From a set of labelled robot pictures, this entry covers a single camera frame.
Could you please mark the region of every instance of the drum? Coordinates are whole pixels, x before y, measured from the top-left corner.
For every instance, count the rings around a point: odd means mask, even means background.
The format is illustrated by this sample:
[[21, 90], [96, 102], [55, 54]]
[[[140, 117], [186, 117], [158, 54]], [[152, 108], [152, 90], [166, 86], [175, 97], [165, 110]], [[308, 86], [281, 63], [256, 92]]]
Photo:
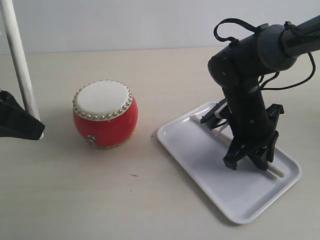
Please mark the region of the drum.
[[75, 94], [72, 102], [75, 127], [89, 145], [115, 147], [128, 140], [136, 128], [137, 102], [121, 82], [90, 83]]

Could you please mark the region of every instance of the black robotic arm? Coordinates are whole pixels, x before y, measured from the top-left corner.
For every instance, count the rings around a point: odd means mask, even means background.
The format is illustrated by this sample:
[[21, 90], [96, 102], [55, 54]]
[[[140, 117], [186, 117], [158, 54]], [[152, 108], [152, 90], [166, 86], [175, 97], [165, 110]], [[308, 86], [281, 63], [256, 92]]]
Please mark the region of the black robotic arm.
[[[222, 38], [217, 29], [223, 23], [239, 24], [253, 34], [242, 40]], [[316, 65], [311, 52], [320, 50], [320, 15], [298, 26], [287, 21], [284, 25], [254, 27], [242, 20], [227, 18], [215, 27], [214, 36], [221, 42], [230, 41], [208, 62], [209, 73], [221, 86], [225, 99], [204, 115], [200, 123], [211, 130], [223, 120], [230, 125], [233, 140], [223, 158], [228, 168], [236, 170], [237, 162], [248, 156], [257, 168], [267, 170], [268, 162], [274, 160], [279, 136], [276, 128], [284, 108], [272, 104], [266, 109], [262, 90], [296, 87], [313, 76]], [[313, 66], [310, 77], [289, 87], [265, 88], [267, 82], [291, 68], [302, 54], [310, 57]], [[262, 78], [272, 73], [275, 76], [260, 85]]]

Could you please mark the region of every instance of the table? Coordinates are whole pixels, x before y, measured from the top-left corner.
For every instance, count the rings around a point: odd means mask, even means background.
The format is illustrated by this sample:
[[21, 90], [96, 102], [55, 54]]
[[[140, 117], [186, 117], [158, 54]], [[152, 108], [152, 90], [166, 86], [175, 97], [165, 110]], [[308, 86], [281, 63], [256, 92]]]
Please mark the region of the table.
[[[250, 224], [230, 223], [155, 137], [170, 120], [222, 99], [207, 70], [220, 49], [27, 54], [46, 128], [40, 141], [0, 139], [0, 239], [318, 239], [319, 71], [302, 86], [263, 93], [267, 106], [284, 105], [277, 146], [303, 175]], [[270, 86], [299, 82], [311, 69], [303, 55]], [[0, 56], [0, 73], [0, 87], [23, 106], [11, 56]], [[72, 118], [75, 92], [101, 79], [129, 85], [139, 107], [134, 135], [112, 150], [88, 146]]]

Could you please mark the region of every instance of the white tray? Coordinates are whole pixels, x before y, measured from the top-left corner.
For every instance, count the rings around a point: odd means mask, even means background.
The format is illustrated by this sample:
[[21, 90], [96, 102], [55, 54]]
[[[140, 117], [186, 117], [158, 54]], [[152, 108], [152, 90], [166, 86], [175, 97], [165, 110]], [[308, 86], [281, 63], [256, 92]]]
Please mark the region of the white tray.
[[284, 172], [283, 178], [257, 169], [248, 158], [238, 162], [236, 171], [225, 167], [230, 128], [214, 137], [190, 119], [192, 115], [202, 117], [215, 104], [207, 102], [165, 124], [158, 129], [157, 138], [228, 219], [248, 224], [297, 182], [302, 170], [277, 147], [273, 164]]

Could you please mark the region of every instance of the white drumhead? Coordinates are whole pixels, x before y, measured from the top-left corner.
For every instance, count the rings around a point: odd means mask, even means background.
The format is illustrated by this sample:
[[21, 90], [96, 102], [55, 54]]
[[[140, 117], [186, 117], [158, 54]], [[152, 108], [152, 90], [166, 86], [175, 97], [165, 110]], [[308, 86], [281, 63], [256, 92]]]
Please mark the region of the white drumhead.
[[132, 95], [127, 86], [113, 80], [101, 80], [79, 91], [74, 99], [74, 107], [84, 118], [104, 120], [122, 114], [131, 101]]

